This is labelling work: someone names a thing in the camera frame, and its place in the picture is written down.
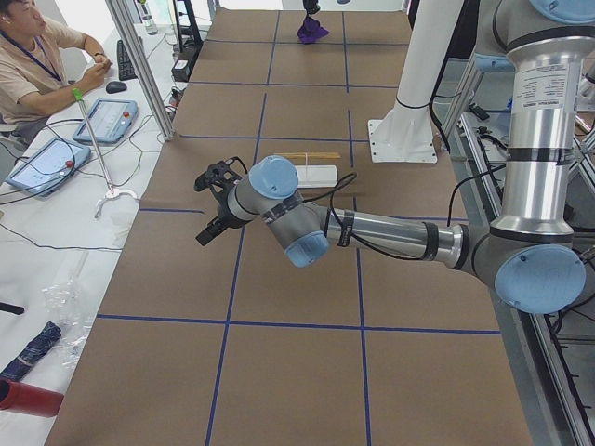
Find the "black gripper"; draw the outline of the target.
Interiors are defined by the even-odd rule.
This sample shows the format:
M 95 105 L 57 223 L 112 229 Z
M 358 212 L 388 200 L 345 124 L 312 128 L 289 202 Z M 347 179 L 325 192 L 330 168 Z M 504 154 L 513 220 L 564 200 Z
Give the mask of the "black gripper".
M 207 245 L 227 229 L 240 229 L 246 221 L 237 217 L 229 207 L 231 190 L 213 192 L 218 201 L 218 213 L 196 237 L 201 245 Z

